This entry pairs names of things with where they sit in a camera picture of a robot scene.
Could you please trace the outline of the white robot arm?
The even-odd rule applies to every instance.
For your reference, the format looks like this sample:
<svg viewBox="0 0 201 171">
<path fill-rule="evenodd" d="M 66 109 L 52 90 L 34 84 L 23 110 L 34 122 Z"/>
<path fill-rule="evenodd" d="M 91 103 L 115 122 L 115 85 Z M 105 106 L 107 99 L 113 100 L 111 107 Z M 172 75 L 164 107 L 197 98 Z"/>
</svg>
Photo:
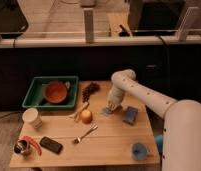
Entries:
<svg viewBox="0 0 201 171">
<path fill-rule="evenodd" d="M 164 120 L 162 171 L 201 171 L 201 103 L 176 100 L 136 81 L 133 70 L 111 76 L 108 107 L 115 110 L 126 93 Z"/>
</svg>

